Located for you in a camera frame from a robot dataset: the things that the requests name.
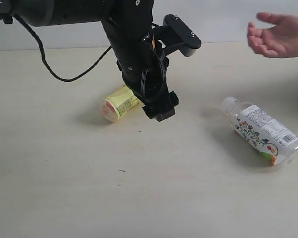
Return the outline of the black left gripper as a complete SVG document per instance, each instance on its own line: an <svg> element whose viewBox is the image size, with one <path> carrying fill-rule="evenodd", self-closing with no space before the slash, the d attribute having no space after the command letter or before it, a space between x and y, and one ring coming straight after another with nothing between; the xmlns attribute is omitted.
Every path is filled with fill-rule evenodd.
<svg viewBox="0 0 298 238"><path fill-rule="evenodd" d="M101 23L123 81L144 103L146 116L158 122L173 116L179 98L168 91L165 55L155 40L153 16L113 15Z"/></svg>

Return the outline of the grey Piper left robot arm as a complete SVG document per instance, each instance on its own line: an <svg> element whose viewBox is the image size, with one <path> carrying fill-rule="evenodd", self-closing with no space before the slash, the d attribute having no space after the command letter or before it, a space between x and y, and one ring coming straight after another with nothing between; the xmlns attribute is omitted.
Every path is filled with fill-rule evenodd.
<svg viewBox="0 0 298 238"><path fill-rule="evenodd" d="M153 28L152 0L0 0L0 21L19 22L43 48L34 27L100 22L125 85L148 118L163 121L179 100L166 82L168 58Z"/></svg>

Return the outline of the person's open bare hand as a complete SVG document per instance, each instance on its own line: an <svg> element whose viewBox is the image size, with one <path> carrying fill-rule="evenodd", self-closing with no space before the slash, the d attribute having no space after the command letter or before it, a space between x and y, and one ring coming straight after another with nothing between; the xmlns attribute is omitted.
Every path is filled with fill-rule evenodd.
<svg viewBox="0 0 298 238"><path fill-rule="evenodd" d="M258 28L254 22L248 23L248 46L256 54L267 58L298 57L298 16L259 12L256 18L273 25Z"/></svg>

